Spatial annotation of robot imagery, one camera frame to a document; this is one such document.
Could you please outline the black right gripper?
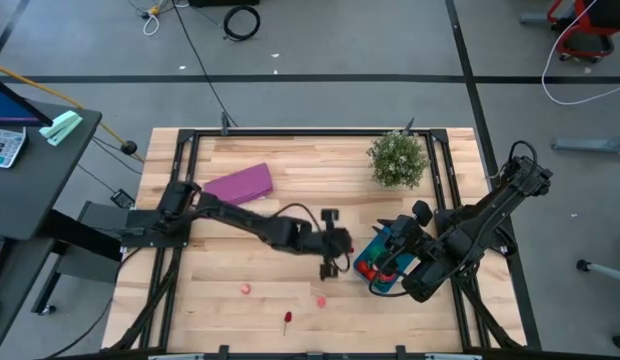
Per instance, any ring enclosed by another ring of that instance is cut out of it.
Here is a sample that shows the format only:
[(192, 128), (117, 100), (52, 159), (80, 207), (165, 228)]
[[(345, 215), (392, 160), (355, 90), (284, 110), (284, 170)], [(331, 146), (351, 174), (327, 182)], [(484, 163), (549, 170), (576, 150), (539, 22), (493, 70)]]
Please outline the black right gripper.
[(398, 258), (401, 255), (411, 255), (426, 262), (434, 260), (428, 248), (434, 239), (424, 230), (432, 218), (429, 205), (419, 200), (412, 206), (412, 216), (399, 215), (394, 220), (378, 219), (383, 227), (373, 226), (373, 230), (379, 237), (387, 238), (387, 251), (392, 258), (391, 268), (400, 267)]

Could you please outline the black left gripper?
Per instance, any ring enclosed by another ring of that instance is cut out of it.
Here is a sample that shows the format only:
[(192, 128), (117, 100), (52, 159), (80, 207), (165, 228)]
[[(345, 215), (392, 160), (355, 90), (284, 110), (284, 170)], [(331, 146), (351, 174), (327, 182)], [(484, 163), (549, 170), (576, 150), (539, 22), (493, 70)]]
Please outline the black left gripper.
[[(322, 238), (327, 246), (327, 253), (323, 256), (322, 263), (319, 267), (319, 278), (321, 281), (336, 278), (338, 276), (338, 266), (335, 263), (336, 255), (333, 246), (333, 231), (335, 230), (335, 221), (338, 219), (339, 211), (337, 209), (322, 209), (321, 220), (324, 222), (325, 230), (322, 232)], [(340, 234), (341, 243), (345, 246), (340, 249), (341, 254), (346, 258), (350, 256), (349, 248), (352, 245), (352, 237), (348, 232)]]

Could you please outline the blue plastic tupperware container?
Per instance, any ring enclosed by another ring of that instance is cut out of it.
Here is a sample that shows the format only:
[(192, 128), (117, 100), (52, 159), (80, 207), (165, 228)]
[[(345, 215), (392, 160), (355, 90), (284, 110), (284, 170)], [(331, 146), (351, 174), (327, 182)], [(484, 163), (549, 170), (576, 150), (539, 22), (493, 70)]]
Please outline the blue plastic tupperware container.
[(374, 226), (375, 237), (354, 261), (354, 270), (368, 285), (373, 295), (400, 297), (410, 289), (403, 284), (405, 271), (414, 261), (411, 248), (419, 238), (414, 229), (397, 230)]

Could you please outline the potted green plant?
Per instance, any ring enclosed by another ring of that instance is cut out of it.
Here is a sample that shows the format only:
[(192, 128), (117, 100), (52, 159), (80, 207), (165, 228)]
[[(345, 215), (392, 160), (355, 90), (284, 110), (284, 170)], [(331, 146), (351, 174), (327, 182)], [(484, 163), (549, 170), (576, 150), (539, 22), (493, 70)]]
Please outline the potted green plant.
[(427, 152), (414, 135), (392, 130), (376, 138), (367, 149), (373, 180), (384, 188), (414, 189), (429, 166)]

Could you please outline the purple rectangular block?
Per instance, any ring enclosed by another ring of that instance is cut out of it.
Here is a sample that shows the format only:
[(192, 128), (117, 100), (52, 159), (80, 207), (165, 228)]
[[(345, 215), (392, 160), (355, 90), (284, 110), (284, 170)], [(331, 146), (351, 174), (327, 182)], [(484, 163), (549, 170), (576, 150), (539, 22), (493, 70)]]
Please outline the purple rectangular block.
[(273, 191), (273, 181), (268, 166), (261, 163), (211, 180), (204, 185), (204, 191), (239, 205), (269, 195)]

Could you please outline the grey stand leg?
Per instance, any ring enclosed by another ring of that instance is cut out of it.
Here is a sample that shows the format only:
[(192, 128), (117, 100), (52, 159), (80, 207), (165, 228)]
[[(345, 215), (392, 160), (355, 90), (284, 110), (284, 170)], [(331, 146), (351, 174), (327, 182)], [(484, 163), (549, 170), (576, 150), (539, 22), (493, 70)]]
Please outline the grey stand leg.
[(608, 139), (595, 138), (554, 138), (550, 147), (553, 150), (586, 151), (620, 155), (620, 134)]

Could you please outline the grey pole with black cap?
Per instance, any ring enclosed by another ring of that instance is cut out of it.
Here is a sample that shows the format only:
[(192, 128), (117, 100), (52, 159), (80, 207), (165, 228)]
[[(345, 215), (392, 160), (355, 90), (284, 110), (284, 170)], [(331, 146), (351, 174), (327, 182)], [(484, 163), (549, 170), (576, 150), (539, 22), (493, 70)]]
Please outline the grey pole with black cap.
[(576, 262), (576, 268), (581, 272), (596, 272), (620, 281), (620, 270), (595, 264), (584, 259), (579, 259)]

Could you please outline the small black box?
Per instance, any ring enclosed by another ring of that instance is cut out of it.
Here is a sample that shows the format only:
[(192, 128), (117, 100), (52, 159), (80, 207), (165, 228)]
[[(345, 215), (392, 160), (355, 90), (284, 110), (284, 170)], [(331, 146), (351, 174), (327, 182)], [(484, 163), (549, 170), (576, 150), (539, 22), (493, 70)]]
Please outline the small black box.
[(123, 189), (115, 191), (110, 196), (110, 201), (123, 209), (133, 209), (135, 207), (135, 199)]

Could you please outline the red cart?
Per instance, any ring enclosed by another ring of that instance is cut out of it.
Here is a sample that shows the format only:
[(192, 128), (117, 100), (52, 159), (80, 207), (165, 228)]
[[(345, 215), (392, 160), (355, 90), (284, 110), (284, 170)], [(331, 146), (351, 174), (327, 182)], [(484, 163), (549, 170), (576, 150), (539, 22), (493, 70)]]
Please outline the red cart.
[(570, 57), (600, 62), (614, 51), (613, 36), (620, 32), (620, 0), (572, 0), (568, 14), (554, 16), (564, 0), (554, 0), (547, 12), (551, 29), (558, 31), (559, 59)]

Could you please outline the black box on floor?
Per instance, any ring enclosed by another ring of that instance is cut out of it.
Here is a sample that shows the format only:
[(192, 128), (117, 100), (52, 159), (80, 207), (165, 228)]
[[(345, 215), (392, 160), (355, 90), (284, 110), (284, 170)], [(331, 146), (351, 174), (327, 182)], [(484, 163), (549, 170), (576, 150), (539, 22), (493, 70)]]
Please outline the black box on floor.
[(261, 0), (188, 0), (193, 7), (223, 7), (223, 6), (256, 6)]

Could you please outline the mint green stapler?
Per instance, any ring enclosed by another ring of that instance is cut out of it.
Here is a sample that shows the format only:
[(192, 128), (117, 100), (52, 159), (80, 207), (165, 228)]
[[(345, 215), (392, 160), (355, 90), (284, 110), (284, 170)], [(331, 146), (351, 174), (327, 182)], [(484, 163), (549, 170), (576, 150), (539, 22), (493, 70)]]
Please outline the mint green stapler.
[(39, 129), (39, 134), (52, 146), (58, 146), (83, 121), (83, 118), (74, 111), (65, 113), (53, 119), (51, 126)]

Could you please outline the black desk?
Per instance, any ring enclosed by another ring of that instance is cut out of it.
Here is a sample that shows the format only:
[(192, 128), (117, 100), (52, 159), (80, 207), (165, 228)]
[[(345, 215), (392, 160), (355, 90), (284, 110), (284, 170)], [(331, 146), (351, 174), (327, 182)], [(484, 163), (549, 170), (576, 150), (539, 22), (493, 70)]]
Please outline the black desk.
[(0, 269), (0, 347), (56, 244), (121, 259), (117, 239), (53, 208), (102, 119), (95, 110), (74, 111), (82, 122), (60, 145), (30, 128), (16, 165), (0, 169), (0, 237), (8, 243)]

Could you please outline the grey calculator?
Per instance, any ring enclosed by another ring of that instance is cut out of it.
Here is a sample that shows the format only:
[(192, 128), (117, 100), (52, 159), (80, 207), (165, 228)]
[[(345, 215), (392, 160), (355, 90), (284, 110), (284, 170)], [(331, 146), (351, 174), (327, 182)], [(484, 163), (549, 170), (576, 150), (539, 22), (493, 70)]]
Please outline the grey calculator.
[(25, 127), (0, 127), (0, 168), (11, 168), (27, 142)]

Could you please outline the laptop with blue screen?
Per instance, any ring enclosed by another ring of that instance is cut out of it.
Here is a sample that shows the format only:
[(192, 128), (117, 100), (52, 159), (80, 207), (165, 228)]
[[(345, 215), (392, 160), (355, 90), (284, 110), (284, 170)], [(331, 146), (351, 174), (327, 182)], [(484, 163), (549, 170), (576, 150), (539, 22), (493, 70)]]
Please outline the laptop with blue screen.
[(0, 81), (0, 126), (47, 127), (52, 120)]

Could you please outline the black metal table frame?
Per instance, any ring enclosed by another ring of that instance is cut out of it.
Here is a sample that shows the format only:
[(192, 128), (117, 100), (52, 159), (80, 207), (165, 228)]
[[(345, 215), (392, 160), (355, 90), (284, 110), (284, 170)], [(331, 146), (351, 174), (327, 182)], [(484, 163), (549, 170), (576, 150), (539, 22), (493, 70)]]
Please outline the black metal table frame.
[[(416, 201), (449, 209), (478, 201), (488, 191), (474, 132), (469, 128), (417, 130), (431, 154), (415, 189), (384, 189), (372, 180), (367, 149), (376, 128), (248, 128), (223, 137), (212, 128), (153, 131), (137, 197), (151, 209), (172, 178), (207, 182), (259, 163), (272, 174), (273, 192), (250, 209), (289, 216), (339, 211), (339, 224), (361, 251), (380, 218), (408, 213)], [(321, 281), (316, 257), (270, 250), (232, 227), (197, 221), (181, 253), (177, 283), (144, 333), (148, 345), (174, 352), (235, 353), (456, 352), (494, 346), (487, 326), (460, 289), (443, 285), (427, 302), (372, 295), (351, 270)], [(249, 284), (244, 295), (241, 285)], [(316, 299), (326, 297), (319, 308)], [(283, 335), (284, 315), (292, 321)]]

